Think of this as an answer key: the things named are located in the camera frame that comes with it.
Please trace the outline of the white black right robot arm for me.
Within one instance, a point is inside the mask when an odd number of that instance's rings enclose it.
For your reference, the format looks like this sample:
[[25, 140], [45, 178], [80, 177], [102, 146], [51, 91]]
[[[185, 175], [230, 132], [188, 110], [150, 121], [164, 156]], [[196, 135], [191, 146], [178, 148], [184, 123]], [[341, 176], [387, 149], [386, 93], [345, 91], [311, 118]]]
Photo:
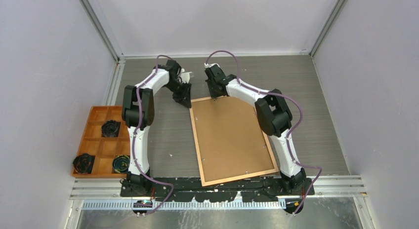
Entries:
[[263, 90], [235, 75], [226, 75], [218, 64], [205, 64], [206, 83], [210, 96], [229, 96], [255, 108], [260, 129], [274, 144], [280, 162], [280, 184], [287, 194], [296, 194], [306, 180], [306, 173], [298, 161], [293, 145], [292, 113], [280, 90]]

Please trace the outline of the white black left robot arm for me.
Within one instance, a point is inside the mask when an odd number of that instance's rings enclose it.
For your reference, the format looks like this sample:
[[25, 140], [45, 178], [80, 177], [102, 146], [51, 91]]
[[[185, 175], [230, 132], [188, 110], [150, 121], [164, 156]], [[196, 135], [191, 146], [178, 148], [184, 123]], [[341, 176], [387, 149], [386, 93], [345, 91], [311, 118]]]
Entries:
[[130, 162], [126, 181], [139, 196], [147, 196], [155, 183], [150, 177], [148, 135], [155, 118], [154, 95], [163, 87], [172, 92], [173, 100], [191, 108], [191, 73], [168, 57], [165, 65], [156, 64], [151, 73], [135, 85], [124, 89], [122, 119], [130, 141]]

